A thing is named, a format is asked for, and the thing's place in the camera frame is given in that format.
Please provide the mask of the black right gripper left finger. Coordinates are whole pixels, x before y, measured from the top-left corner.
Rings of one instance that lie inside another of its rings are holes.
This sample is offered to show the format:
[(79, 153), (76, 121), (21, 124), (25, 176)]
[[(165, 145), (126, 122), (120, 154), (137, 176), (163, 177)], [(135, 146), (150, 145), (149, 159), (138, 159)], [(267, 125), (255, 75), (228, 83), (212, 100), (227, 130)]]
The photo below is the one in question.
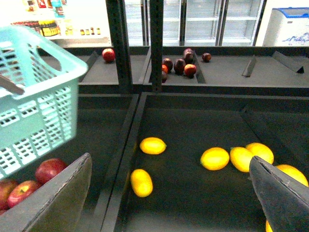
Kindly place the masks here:
[(0, 217), (2, 232), (73, 232), (87, 197), (92, 158), (85, 153)]

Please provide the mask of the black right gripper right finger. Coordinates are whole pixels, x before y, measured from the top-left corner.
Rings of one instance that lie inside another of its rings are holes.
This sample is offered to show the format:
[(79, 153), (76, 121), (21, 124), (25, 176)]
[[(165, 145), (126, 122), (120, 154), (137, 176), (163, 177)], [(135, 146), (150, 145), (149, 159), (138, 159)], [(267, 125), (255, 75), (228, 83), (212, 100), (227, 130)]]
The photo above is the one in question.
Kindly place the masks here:
[(309, 188), (254, 156), (249, 165), (255, 194), (274, 232), (309, 230)]

